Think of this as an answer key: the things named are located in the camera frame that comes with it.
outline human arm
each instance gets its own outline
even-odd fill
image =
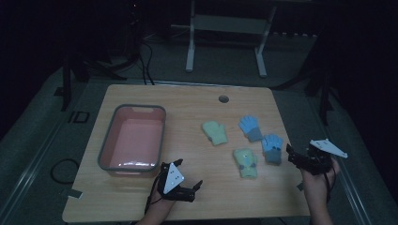
[[[326,173],[326,176],[330,186],[333,187],[336,175],[340,171],[340,166],[336,159],[332,158],[331,160],[334,170],[331,169]],[[327,207],[328,189],[324,174],[312,175],[301,169],[301,175],[304,185],[304,196],[307,200],[313,225],[333,224]]]
[[[157,188],[153,190],[151,203],[144,217],[136,225],[159,225],[169,216],[176,201],[161,198]]]

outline glove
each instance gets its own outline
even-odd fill
[[[207,121],[202,125],[202,129],[213,145],[228,143],[224,125],[219,125],[216,121]]]
[[[266,161],[274,164],[281,164],[281,148],[283,139],[275,134],[269,134],[261,141]]]
[[[251,143],[263,139],[263,135],[258,127],[257,118],[250,115],[243,116],[240,118],[239,126]]]
[[[240,176],[242,178],[257,177],[257,157],[253,154],[252,149],[244,148],[234,150],[234,158],[239,167]]]

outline table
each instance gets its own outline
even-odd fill
[[[229,98],[227,103],[220,96]],[[289,143],[272,92],[258,87],[123,85],[109,86],[84,152],[73,189],[81,199],[69,197],[66,222],[128,221],[144,215],[153,178],[112,177],[98,163],[102,142],[115,108],[124,103],[161,105],[166,110],[161,161],[183,158],[178,167],[185,176],[182,187],[203,185],[194,202],[177,202],[169,220],[215,218],[266,218],[308,216],[307,203],[297,189],[299,170],[283,151],[280,166],[264,161],[260,142],[249,142],[239,118],[250,114],[259,120],[263,134],[275,133]],[[228,143],[213,146],[201,129],[208,120],[225,125]],[[232,152],[249,147],[258,157],[258,177],[239,176]]]

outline blue cloth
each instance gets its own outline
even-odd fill
[[[263,139],[257,118],[251,115],[243,116],[240,118],[239,127],[251,143],[258,142]]]
[[[268,134],[261,141],[266,161],[273,164],[281,164],[283,139],[275,134]]]

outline dark floor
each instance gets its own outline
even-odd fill
[[[253,48],[247,43],[211,42],[212,34],[203,33],[198,39],[192,73],[185,68],[188,50],[185,28],[176,28],[175,38],[164,40],[148,34],[142,56],[147,62],[150,51],[150,75],[155,84],[218,84],[271,87],[294,78],[302,66],[315,38],[283,37],[268,39],[264,53],[268,77],[258,76]],[[54,96],[62,86],[62,71],[58,70],[43,84],[28,108],[1,142],[2,224],[64,224],[62,211],[77,170],[74,164],[63,165],[56,179],[52,168],[61,160],[79,162],[90,137],[102,97],[112,83],[138,83],[142,80],[142,65],[137,63],[118,71],[128,78],[115,81],[90,70],[88,83],[72,83],[72,102],[61,112],[62,98]],[[341,160],[344,171],[332,193],[329,210],[336,224],[395,224],[398,209],[367,152],[355,125],[339,102],[330,97],[333,111],[328,112],[329,125],[324,126],[317,115],[319,95],[306,97],[308,79],[285,90],[273,91],[283,123],[293,146],[305,149],[310,139],[329,138],[344,149],[349,158]],[[72,112],[89,113],[87,123],[69,121]],[[167,224],[307,224],[307,217],[254,218],[227,221],[180,221]]]

